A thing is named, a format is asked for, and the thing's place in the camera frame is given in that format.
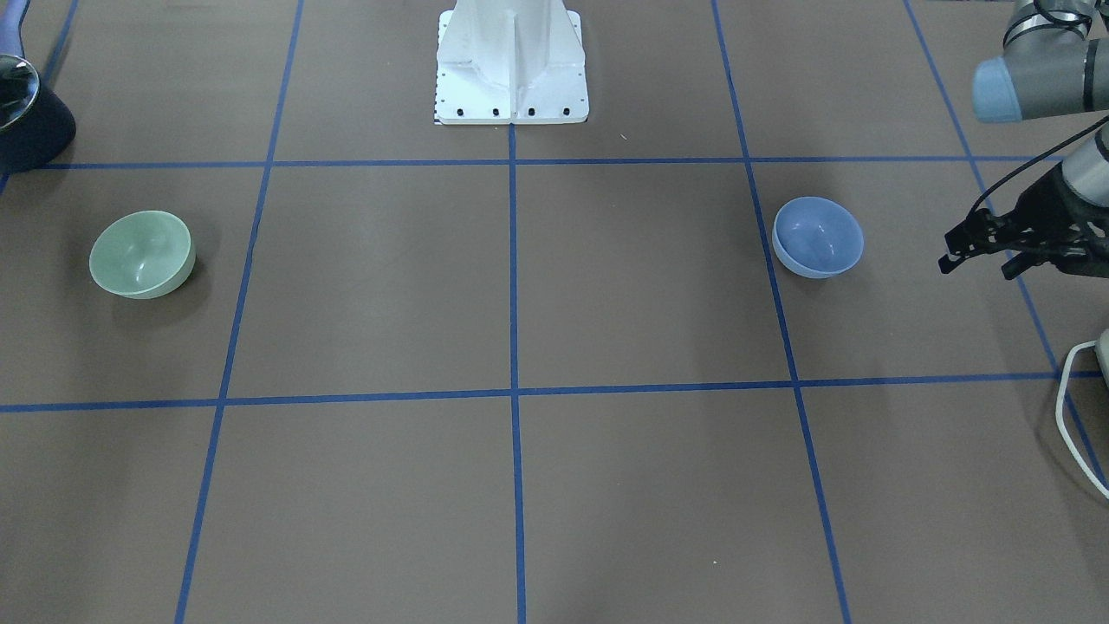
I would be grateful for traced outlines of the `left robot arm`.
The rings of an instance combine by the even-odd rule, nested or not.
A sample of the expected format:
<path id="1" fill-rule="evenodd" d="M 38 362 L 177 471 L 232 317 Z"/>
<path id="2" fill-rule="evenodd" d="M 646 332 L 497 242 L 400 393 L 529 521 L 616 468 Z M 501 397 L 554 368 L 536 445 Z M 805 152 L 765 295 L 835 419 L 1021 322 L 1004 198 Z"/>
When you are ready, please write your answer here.
<path id="1" fill-rule="evenodd" d="M 1003 33 L 1003 54 L 983 61 L 973 78 L 973 109 L 983 123 L 1062 117 L 1108 108 L 1108 47 L 1093 38 L 1105 1 L 1018 1 Z M 1108 139 L 1106 120 L 1048 150 L 1068 154 L 1027 190 L 1013 209 L 975 201 L 945 234 L 943 274 L 983 254 L 1009 253 L 1003 276 L 1014 280 L 1042 264 L 1071 276 L 1106 277 L 1108 268 Z"/>

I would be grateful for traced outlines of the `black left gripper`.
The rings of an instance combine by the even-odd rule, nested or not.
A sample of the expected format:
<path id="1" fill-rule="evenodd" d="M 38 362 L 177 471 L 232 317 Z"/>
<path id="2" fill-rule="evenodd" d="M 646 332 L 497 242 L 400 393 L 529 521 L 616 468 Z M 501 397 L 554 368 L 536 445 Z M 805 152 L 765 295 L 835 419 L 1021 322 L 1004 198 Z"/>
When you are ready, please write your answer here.
<path id="1" fill-rule="evenodd" d="M 1009 216 L 1015 223 L 990 211 L 970 211 L 945 234 L 939 272 L 950 274 L 965 260 L 1009 250 L 1016 229 L 1017 244 L 1001 268 L 1006 280 L 1045 263 L 1070 276 L 1108 276 L 1106 208 L 1074 192 L 1064 166 L 1054 166 L 1022 191 Z"/>

